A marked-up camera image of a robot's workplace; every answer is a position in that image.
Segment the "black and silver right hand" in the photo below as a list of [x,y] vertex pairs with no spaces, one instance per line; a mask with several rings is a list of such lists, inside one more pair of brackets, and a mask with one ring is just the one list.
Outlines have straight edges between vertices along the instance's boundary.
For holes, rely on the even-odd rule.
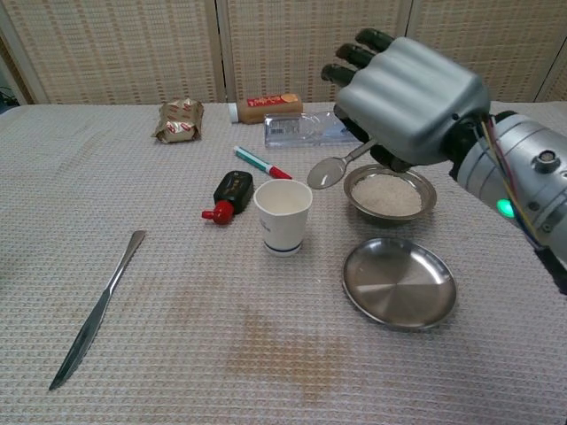
[[364,28],[321,77],[339,87],[334,113],[370,155],[402,172],[454,160],[459,137],[490,109],[480,76],[407,37]]

